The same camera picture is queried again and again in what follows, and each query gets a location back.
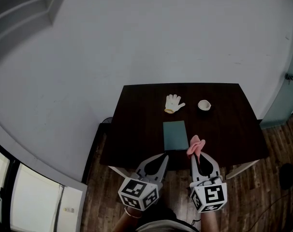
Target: white glove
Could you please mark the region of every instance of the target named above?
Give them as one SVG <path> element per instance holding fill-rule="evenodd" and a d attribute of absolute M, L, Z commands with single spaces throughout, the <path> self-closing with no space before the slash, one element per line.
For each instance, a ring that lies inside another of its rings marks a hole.
<path fill-rule="evenodd" d="M 177 95 L 167 95 L 165 112 L 173 114 L 174 112 L 178 111 L 181 107 L 185 106 L 185 103 L 179 105 L 180 99 L 181 97 Z"/>

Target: table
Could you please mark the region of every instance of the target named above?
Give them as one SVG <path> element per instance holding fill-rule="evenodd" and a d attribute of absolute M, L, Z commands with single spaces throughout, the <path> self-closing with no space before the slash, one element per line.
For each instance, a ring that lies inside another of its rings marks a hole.
<path fill-rule="evenodd" d="M 166 96 L 177 94 L 185 106 L 164 112 Z M 200 100 L 211 103 L 201 111 Z M 269 155 L 256 116 L 239 84 L 178 83 L 124 86 L 113 116 L 100 164 L 123 176 L 122 168 L 136 169 L 143 160 L 163 153 L 163 122 L 184 120 L 188 141 L 205 139 L 203 152 L 220 167 L 243 164 L 231 178 Z M 169 170 L 189 169 L 186 151 L 169 152 Z"/>

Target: small white bowl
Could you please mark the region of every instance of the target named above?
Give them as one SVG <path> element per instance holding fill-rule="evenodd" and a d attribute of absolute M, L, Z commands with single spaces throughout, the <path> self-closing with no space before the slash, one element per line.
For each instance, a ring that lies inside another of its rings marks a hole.
<path fill-rule="evenodd" d="M 203 111 L 208 111 L 211 108 L 211 104 L 207 100 L 202 100 L 198 103 L 198 107 Z"/>

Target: pink cloth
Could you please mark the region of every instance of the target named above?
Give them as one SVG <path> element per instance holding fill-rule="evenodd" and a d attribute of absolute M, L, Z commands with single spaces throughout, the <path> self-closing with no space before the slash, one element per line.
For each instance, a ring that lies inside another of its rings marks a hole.
<path fill-rule="evenodd" d="M 199 161 L 200 152 L 204 146 L 205 146 L 205 139 L 200 140 L 197 135 L 193 136 L 192 139 L 190 140 L 190 147 L 186 151 L 187 156 L 190 158 L 190 156 L 194 153 L 198 158 L 198 162 L 200 163 Z"/>

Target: curved white wall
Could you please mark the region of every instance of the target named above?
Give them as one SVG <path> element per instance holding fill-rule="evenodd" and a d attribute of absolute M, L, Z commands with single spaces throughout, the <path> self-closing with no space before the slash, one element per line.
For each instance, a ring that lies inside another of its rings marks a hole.
<path fill-rule="evenodd" d="M 123 85 L 239 83 L 263 118 L 292 38 L 293 0 L 65 0 L 53 27 L 0 62 L 0 124 L 81 180 Z"/>

